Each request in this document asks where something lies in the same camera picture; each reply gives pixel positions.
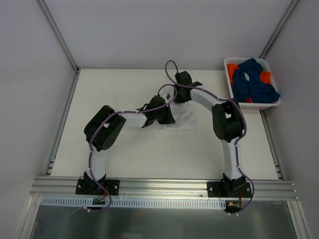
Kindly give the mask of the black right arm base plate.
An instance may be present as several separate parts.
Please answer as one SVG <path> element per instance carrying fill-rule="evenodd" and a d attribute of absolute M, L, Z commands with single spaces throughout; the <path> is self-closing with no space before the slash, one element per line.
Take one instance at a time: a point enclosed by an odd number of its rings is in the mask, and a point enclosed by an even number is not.
<path fill-rule="evenodd" d="M 220 182 L 207 182 L 207 193 L 211 198 L 251 198 L 252 190 L 250 184 L 245 182 L 241 185 L 233 185 L 226 183 L 225 181 Z"/>

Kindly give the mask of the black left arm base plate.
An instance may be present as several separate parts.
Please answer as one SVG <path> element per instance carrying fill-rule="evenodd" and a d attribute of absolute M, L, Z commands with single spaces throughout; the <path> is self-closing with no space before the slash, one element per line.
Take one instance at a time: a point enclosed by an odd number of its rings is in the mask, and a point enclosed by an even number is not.
<path fill-rule="evenodd" d="M 106 190 L 111 196 L 117 196 L 120 189 L 120 180 L 115 179 L 101 179 L 98 183 Z M 99 195 L 105 193 L 100 186 L 98 186 L 91 178 L 80 178 L 77 181 L 75 194 L 77 195 Z"/>

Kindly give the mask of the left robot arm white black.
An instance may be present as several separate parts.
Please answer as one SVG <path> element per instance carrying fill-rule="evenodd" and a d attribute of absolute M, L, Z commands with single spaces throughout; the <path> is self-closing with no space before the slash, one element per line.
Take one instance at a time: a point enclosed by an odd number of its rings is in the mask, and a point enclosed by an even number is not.
<path fill-rule="evenodd" d="M 151 101 L 136 111 L 116 112 L 108 105 L 103 106 L 84 128 L 90 155 L 84 178 L 89 179 L 87 189 L 99 194 L 104 189 L 106 159 L 108 150 L 124 128 L 145 128 L 155 121 L 159 124 L 173 124 L 169 103 L 170 95 L 155 95 Z"/>

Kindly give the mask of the white t shirt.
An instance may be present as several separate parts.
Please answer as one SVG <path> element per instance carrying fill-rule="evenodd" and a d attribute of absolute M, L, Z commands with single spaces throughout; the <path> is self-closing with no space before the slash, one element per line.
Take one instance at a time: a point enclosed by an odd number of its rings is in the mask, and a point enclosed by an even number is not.
<path fill-rule="evenodd" d="M 174 89 L 171 86 L 164 86 L 164 90 L 160 91 L 160 96 L 165 96 L 167 101 L 173 99 Z M 185 130 L 198 130 L 198 114 L 196 111 L 195 103 L 191 100 L 183 104 L 170 104 L 170 110 L 174 124 L 164 124 L 163 129 L 167 131 L 185 131 Z"/>

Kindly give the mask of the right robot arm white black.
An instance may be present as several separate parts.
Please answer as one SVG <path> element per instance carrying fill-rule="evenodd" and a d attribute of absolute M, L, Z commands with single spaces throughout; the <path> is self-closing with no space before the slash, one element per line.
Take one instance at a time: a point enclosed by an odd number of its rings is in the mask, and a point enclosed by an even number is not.
<path fill-rule="evenodd" d="M 241 185 L 246 183 L 243 173 L 238 168 L 238 141 L 246 130 L 238 103 L 213 96 L 201 87 L 200 82 L 193 82 L 187 71 L 177 72 L 175 79 L 175 103 L 194 101 L 212 113 L 213 130 L 221 140 L 224 154 L 223 191 L 229 197 L 236 196 L 241 191 Z"/>

